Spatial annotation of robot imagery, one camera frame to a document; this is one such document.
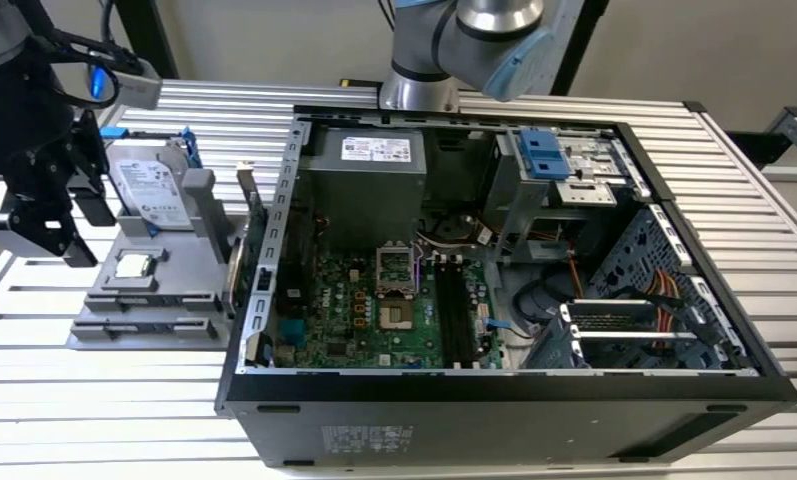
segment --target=green circuit board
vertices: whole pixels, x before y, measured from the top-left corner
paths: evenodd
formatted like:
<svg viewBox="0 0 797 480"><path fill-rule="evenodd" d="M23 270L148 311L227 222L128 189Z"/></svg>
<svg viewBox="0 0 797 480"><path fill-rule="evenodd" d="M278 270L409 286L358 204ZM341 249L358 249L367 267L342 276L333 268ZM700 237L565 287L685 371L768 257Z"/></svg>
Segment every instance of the green circuit board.
<svg viewBox="0 0 797 480"><path fill-rule="evenodd" d="M319 254L307 308L306 341L293 355L278 355L277 366L297 368L443 368L442 338L437 319L434 266L421 265L419 289L411 300L389 294L378 298L375 256ZM399 266L390 265L399 271ZM463 269L467 290L474 297L466 305L473 330L481 330L478 305L491 313L481 265ZM495 333L489 353L477 358L481 368L501 368ZM475 347L481 336L475 336Z"/></svg>

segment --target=white wall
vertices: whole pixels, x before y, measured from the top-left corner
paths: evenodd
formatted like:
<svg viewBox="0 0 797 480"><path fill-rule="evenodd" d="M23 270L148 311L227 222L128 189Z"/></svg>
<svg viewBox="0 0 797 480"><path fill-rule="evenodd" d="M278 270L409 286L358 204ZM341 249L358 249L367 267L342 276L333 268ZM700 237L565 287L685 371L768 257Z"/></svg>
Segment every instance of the white wall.
<svg viewBox="0 0 797 480"><path fill-rule="evenodd" d="M571 95L698 100L761 130L797 105L797 0L613 0Z"/></svg>
<svg viewBox="0 0 797 480"><path fill-rule="evenodd" d="M393 37L375 0L158 0L183 78L381 81Z"/></svg>

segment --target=blue clip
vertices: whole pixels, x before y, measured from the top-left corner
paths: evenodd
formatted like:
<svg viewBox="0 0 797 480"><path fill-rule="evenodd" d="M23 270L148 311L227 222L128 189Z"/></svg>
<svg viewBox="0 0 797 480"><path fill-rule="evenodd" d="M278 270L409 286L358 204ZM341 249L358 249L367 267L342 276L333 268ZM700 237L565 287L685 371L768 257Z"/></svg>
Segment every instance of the blue clip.
<svg viewBox="0 0 797 480"><path fill-rule="evenodd" d="M493 318L485 318L483 324L493 327L493 328L510 328L510 322L503 322L502 320L494 320Z"/></svg>
<svg viewBox="0 0 797 480"><path fill-rule="evenodd" d="M99 135L103 140L119 140L130 135L128 129L122 127L102 127Z"/></svg>
<svg viewBox="0 0 797 480"><path fill-rule="evenodd" d="M182 130L182 138L187 145L187 163L191 168L202 168L202 159L199 158L199 147L196 147L196 135L190 127L184 127Z"/></svg>
<svg viewBox="0 0 797 480"><path fill-rule="evenodd" d="M570 165L551 130L519 130L519 153L531 178L566 180Z"/></svg>

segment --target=case label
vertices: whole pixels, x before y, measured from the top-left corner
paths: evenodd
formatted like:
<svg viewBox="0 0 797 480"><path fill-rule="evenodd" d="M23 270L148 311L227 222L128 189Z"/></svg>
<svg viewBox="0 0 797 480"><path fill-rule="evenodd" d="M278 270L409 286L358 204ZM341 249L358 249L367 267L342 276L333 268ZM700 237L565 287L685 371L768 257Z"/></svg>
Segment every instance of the case label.
<svg viewBox="0 0 797 480"><path fill-rule="evenodd" d="M342 160L410 163L410 140L347 137L342 140Z"/></svg>
<svg viewBox="0 0 797 480"><path fill-rule="evenodd" d="M170 168L155 160L119 161L115 166L124 184L123 193L136 204L143 219L162 229L190 227L190 217Z"/></svg>
<svg viewBox="0 0 797 480"><path fill-rule="evenodd" d="M413 425L326 425L321 433L327 453L406 453Z"/></svg>

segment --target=blue drive bay latch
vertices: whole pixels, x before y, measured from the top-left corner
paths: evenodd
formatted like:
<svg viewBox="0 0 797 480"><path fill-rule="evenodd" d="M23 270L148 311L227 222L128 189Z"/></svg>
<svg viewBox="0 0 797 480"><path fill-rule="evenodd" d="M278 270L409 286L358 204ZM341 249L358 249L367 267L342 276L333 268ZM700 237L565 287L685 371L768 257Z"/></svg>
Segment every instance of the blue drive bay latch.
<svg viewBox="0 0 797 480"><path fill-rule="evenodd" d="M565 180L570 165L551 130L519 130L519 153L531 178Z"/></svg>

